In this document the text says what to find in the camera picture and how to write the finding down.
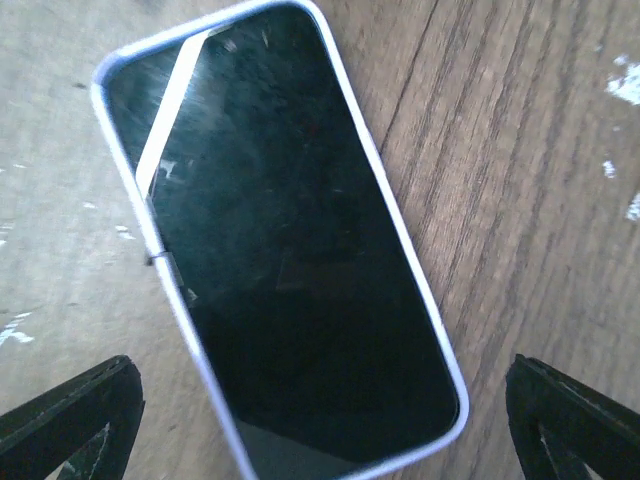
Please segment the phone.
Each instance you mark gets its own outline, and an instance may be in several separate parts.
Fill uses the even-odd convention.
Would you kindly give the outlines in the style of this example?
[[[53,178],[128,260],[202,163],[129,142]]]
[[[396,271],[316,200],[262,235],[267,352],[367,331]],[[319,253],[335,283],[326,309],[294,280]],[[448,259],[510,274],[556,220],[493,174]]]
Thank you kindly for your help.
[[[243,478],[373,479],[460,435],[460,367],[314,3],[126,45],[91,99]]]

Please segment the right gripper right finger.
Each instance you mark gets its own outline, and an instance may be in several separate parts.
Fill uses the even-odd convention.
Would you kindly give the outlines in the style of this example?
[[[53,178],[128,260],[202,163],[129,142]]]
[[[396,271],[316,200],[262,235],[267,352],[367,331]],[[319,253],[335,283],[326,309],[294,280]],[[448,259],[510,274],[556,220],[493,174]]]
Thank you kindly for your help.
[[[511,438],[527,479],[639,477],[639,414],[518,354],[506,375]]]

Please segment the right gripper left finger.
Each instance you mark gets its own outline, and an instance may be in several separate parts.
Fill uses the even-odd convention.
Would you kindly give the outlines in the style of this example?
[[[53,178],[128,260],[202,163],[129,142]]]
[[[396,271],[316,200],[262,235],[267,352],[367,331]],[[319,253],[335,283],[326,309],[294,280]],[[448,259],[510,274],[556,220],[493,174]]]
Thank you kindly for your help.
[[[1,477],[121,479],[144,407],[139,370],[114,356],[1,416]]]

